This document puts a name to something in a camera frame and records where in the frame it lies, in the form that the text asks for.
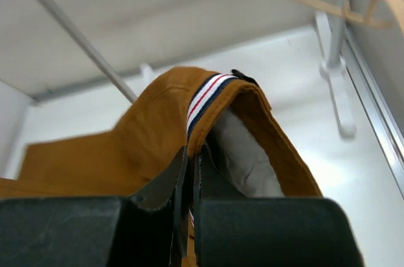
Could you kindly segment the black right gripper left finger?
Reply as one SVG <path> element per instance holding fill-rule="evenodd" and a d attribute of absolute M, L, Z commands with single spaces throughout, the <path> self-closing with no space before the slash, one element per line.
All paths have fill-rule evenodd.
<path fill-rule="evenodd" d="M 130 196 L 1 201 L 2 266 L 180 266 L 188 157 Z"/>

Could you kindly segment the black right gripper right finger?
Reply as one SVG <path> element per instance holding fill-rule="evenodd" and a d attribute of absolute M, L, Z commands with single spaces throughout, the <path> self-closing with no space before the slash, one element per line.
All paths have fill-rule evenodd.
<path fill-rule="evenodd" d="M 198 266 L 363 266 L 340 206 L 323 198 L 248 198 L 215 167 L 194 159 Z"/>

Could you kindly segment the brown trousers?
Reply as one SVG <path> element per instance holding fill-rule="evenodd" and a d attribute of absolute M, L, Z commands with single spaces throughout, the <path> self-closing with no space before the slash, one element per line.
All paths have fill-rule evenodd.
<path fill-rule="evenodd" d="M 253 79 L 179 67 L 156 78 L 110 131 L 30 146 L 20 177 L 1 181 L 1 201 L 130 196 L 184 148 L 188 247 L 194 159 L 204 145 L 219 173 L 248 198 L 321 196 Z"/>

